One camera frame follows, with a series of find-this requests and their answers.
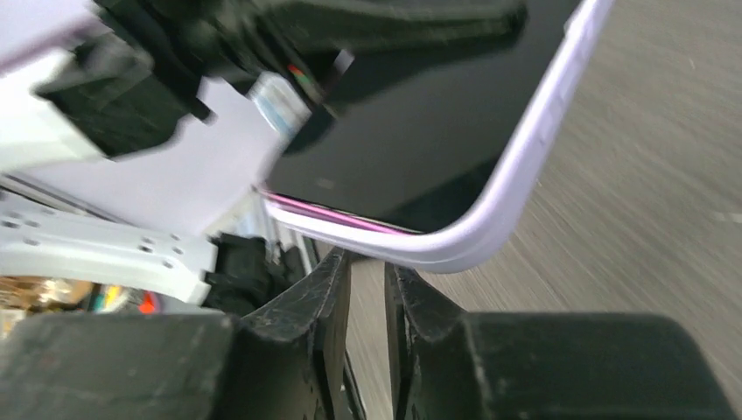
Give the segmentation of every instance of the smartphone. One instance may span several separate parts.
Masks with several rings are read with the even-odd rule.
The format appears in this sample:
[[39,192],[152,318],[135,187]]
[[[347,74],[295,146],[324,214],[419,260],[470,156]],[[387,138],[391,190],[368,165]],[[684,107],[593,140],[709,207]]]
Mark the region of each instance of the smartphone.
[[528,2],[510,38],[356,55],[266,179],[304,235],[423,270],[515,229],[613,0]]

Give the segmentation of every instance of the orange object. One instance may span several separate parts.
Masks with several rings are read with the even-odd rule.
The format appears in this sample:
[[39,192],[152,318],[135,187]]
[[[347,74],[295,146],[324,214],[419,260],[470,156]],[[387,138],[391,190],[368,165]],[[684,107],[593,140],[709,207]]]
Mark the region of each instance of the orange object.
[[156,309],[152,295],[149,292],[144,293],[144,302],[139,305],[139,311],[141,313],[154,313]]

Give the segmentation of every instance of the phone case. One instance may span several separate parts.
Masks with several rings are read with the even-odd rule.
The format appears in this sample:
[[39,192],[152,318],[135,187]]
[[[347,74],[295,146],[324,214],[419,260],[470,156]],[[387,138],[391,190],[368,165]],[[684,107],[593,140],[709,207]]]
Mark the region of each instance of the phone case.
[[407,267],[454,273],[483,263],[515,230],[612,7],[613,0],[584,0],[577,7],[485,190],[448,228],[414,235],[374,232],[293,213],[271,200],[268,213],[302,235]]

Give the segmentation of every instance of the gray table surface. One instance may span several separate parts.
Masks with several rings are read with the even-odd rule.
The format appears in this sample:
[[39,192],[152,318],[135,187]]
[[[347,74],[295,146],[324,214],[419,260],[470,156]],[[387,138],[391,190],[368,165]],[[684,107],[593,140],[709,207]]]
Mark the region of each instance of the gray table surface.
[[[742,413],[742,2],[616,3],[516,235],[424,276],[471,310],[667,314]],[[391,419],[380,262],[353,269],[348,346]]]

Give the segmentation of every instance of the black screen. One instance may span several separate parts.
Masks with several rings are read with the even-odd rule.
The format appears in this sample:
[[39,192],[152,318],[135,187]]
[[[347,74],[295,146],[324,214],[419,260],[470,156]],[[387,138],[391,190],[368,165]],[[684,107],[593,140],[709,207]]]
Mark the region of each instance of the black screen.
[[480,196],[579,3],[529,2],[510,39],[356,56],[267,187],[408,230],[448,227]]

